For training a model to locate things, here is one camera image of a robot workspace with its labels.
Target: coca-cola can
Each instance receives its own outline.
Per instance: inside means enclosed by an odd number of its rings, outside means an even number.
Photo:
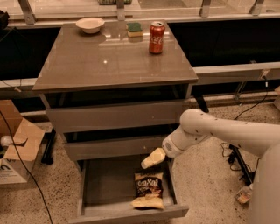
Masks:
[[[165,24],[163,22],[152,22],[150,25],[150,53],[161,53],[164,48]]]

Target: speckled floor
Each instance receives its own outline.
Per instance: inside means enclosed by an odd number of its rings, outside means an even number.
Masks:
[[[210,108],[220,118],[235,118],[251,105]],[[280,112],[270,102],[258,105],[240,120],[279,123]],[[228,158],[222,156],[222,141],[210,138],[191,147],[174,164],[175,184],[182,203],[190,207],[184,218],[161,220],[157,224],[232,224],[246,223],[248,205],[235,200],[244,185],[240,171],[231,171]],[[241,152],[245,162],[254,170],[257,158]],[[54,145],[54,163],[41,164],[40,151],[32,173],[45,195],[53,223],[64,224],[76,217],[81,176],[65,153],[60,136]],[[0,185],[0,223],[50,223],[39,191],[30,179],[26,184]]]

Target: gray cabinet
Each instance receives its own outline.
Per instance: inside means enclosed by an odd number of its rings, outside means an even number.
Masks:
[[[34,85],[46,114],[80,169],[78,217],[71,223],[140,223],[185,216],[166,159],[165,210],[137,210],[134,172],[179,125],[189,83],[197,76],[166,25],[164,52],[149,54],[151,21],[128,38],[125,22],[95,35],[62,26]]]

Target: cable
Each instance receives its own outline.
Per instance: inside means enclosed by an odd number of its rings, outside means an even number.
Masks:
[[[17,44],[17,41],[15,41],[15,39],[13,37],[12,40],[15,44],[15,47],[17,48],[17,51],[20,55],[20,57],[22,58],[23,62],[24,62],[24,65],[23,65],[23,68],[22,68],[22,71],[21,71],[21,78],[19,79],[19,86],[18,87],[13,87],[12,85],[8,84],[7,82],[3,81],[3,80],[0,80],[2,83],[4,83],[5,85],[7,85],[8,87],[11,87],[11,88],[14,88],[14,90],[18,91],[18,92],[22,92],[22,90],[20,89],[21,86],[22,86],[22,77],[23,77],[23,74],[24,72],[26,71],[26,68],[27,68],[27,64],[28,64],[28,61],[30,60],[31,56],[34,54],[34,47],[32,46],[31,42],[24,36],[22,35],[17,27],[11,27],[11,28],[7,28],[9,31],[0,39],[0,42],[2,42],[11,32],[15,32],[17,35],[19,35],[22,39],[26,40],[26,42],[29,44],[29,46],[31,47],[31,54],[29,55],[29,57],[26,59],[24,57],[24,55],[22,54],[22,52],[20,51],[20,48],[18,47],[18,44]]]
[[[258,102],[256,103],[254,106],[252,106],[251,108],[248,108],[246,110],[244,110],[243,112],[241,112],[234,120],[237,120],[242,114],[244,114],[245,112],[253,109],[254,107],[256,107],[257,105],[259,105],[260,103],[264,102],[264,100],[266,99],[266,97],[268,96],[269,90],[268,90],[268,80],[266,79],[266,77],[263,77],[265,79],[265,88],[266,88],[266,95]]]
[[[47,204],[46,204],[46,200],[45,200],[44,194],[43,194],[41,188],[39,187],[39,184],[37,183],[36,179],[34,178],[34,176],[32,175],[32,173],[27,169],[27,167],[25,166],[24,161],[23,161],[22,158],[20,157],[20,155],[19,155],[19,153],[18,153],[18,148],[17,148],[17,146],[16,146],[16,143],[15,143],[15,141],[14,141],[14,138],[12,137],[11,128],[10,128],[10,126],[9,126],[9,124],[8,124],[6,118],[4,117],[4,115],[3,115],[3,113],[2,113],[1,110],[0,110],[0,115],[1,115],[1,117],[2,117],[3,120],[4,120],[4,122],[5,122],[6,125],[7,125],[7,128],[8,128],[8,130],[9,130],[9,133],[10,133],[10,136],[11,136],[11,140],[12,140],[12,142],[13,142],[13,145],[14,145],[15,149],[16,149],[16,152],[17,152],[17,155],[18,155],[18,157],[19,157],[19,160],[20,160],[20,162],[22,163],[22,165],[24,166],[24,168],[26,169],[26,171],[27,171],[27,172],[30,174],[30,176],[32,177],[34,183],[36,184],[36,186],[37,186],[37,188],[38,188],[38,190],[39,190],[39,192],[40,192],[40,194],[41,194],[42,200],[43,200],[43,202],[44,202],[45,209],[46,209],[46,211],[47,211],[47,213],[48,213],[50,222],[53,224],[52,216],[51,216],[50,211],[49,211],[49,209],[48,209],[48,206],[47,206]]]
[[[221,155],[224,157],[224,158],[228,158],[230,155],[227,155],[227,156],[225,156],[225,148],[224,148],[224,144],[226,144],[227,146],[229,146],[229,143],[221,143],[220,144],[220,146],[221,146],[221,148],[222,148],[222,153],[221,153]]]
[[[255,165],[255,170],[254,170],[254,172],[256,172],[256,169],[257,169],[257,167],[258,167],[258,165],[259,165],[259,161],[260,161],[260,158],[258,158],[257,161],[256,161],[256,165]]]
[[[240,171],[242,170],[242,169],[233,169],[233,168],[232,168],[233,164],[234,164],[234,163],[232,163],[232,164],[230,165],[230,167],[229,167],[230,170],[232,170],[233,172],[240,172]]]

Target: countertop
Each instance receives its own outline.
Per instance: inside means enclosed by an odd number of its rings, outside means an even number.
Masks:
[[[126,22],[106,22],[88,35],[64,24],[38,76],[39,92],[129,88],[198,80],[168,25],[164,50],[149,53],[151,21],[141,21],[143,36],[129,38]]]

